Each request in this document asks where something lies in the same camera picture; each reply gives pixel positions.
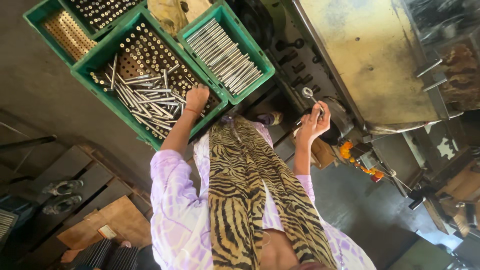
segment woman's arm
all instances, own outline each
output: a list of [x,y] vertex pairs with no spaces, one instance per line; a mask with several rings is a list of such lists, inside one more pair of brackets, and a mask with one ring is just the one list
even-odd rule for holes
[[202,84],[192,87],[187,92],[187,106],[163,142],[162,147],[160,147],[161,151],[170,149],[180,153],[182,156],[185,154],[190,131],[192,131],[195,120],[197,120],[204,109],[209,95],[208,87]]
[[[325,111],[320,117],[320,106]],[[302,126],[297,132],[297,147],[293,161],[293,173],[295,175],[310,175],[310,156],[312,143],[316,137],[330,128],[330,110],[325,102],[319,101],[313,106],[312,114],[306,114],[301,118]]]

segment woman's left hand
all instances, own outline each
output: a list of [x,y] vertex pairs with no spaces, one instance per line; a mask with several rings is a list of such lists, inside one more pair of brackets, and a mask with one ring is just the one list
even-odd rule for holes
[[[320,106],[325,113],[320,117]],[[297,132],[297,147],[307,147],[310,149],[316,137],[322,135],[330,129],[330,110],[323,101],[318,101],[312,109],[311,114],[305,114],[301,118],[302,126]]]

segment metal bracket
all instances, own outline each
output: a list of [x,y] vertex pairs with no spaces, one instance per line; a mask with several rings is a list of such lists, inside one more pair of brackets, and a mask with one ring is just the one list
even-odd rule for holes
[[438,66],[443,60],[442,59],[435,59],[431,62],[426,63],[425,65],[421,66],[418,68],[418,70],[415,72],[415,77],[420,78],[420,76],[424,75],[428,71],[430,71],[432,68]]
[[430,90],[434,87],[437,87],[437,86],[441,85],[442,83],[444,83],[446,81],[448,81],[448,80],[447,80],[447,77],[445,76],[445,74],[443,72],[442,73],[435,73],[435,74],[433,74],[433,84],[424,88],[423,91],[427,92],[428,90]]

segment perforated tray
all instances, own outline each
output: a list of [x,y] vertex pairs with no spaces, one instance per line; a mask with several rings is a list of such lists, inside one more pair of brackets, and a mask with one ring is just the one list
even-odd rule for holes
[[97,44],[86,36],[58,0],[44,0],[23,17],[69,68]]

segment woman's right hand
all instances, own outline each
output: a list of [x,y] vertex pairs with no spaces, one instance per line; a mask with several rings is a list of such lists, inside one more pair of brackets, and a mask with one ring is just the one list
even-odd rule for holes
[[[322,117],[320,117],[320,106],[325,111]],[[300,121],[302,126],[297,132],[297,146],[310,149],[315,138],[330,129],[330,110],[328,105],[323,101],[318,101],[313,106],[312,113],[305,114]]]
[[205,108],[209,95],[210,91],[208,87],[203,84],[193,86],[192,89],[187,92],[187,106],[185,108],[196,112],[197,116],[200,116],[200,113]]

